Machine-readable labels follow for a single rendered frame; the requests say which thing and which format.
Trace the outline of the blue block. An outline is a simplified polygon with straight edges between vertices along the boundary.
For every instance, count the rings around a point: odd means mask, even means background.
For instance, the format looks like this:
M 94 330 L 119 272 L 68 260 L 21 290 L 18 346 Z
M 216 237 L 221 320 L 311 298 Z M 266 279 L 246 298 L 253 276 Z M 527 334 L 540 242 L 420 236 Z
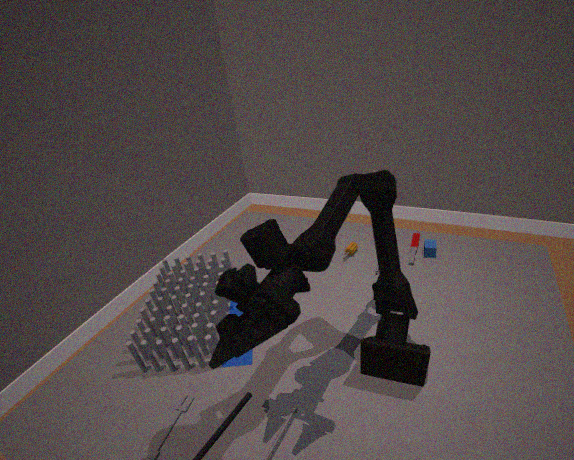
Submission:
M 424 242 L 424 258 L 436 258 L 436 240 L 426 240 Z

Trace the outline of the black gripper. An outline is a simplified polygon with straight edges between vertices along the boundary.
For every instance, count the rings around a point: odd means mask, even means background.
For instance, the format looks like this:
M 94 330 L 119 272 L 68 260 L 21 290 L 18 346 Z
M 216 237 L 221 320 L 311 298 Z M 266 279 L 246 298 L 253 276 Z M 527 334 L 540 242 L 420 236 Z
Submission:
M 286 284 L 273 277 L 264 280 L 266 284 L 239 307 L 242 315 L 228 314 L 215 327 L 220 341 L 208 364 L 212 369 L 264 343 L 300 316 L 300 305 Z

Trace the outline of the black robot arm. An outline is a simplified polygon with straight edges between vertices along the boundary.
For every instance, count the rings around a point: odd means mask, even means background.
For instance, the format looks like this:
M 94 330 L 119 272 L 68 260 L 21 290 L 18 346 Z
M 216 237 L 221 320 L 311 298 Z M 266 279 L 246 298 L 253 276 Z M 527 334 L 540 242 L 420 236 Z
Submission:
M 246 231 L 240 241 L 257 268 L 271 270 L 265 277 L 282 281 L 291 290 L 310 291 L 303 271 L 322 272 L 330 266 L 336 250 L 336 236 L 356 198 L 371 213 L 379 277 L 372 284 L 377 323 L 377 341 L 407 345 L 409 320 L 418 310 L 406 276 L 400 270 L 400 257 L 392 208 L 397 198 L 394 175 L 388 170 L 341 177 L 314 224 L 288 244 L 275 219 Z M 264 278 L 264 279 L 265 279 Z M 256 282 L 255 267 L 245 264 L 238 271 L 229 269 L 220 275 L 215 294 L 242 303 L 266 283 Z M 390 313 L 403 312 L 402 314 Z

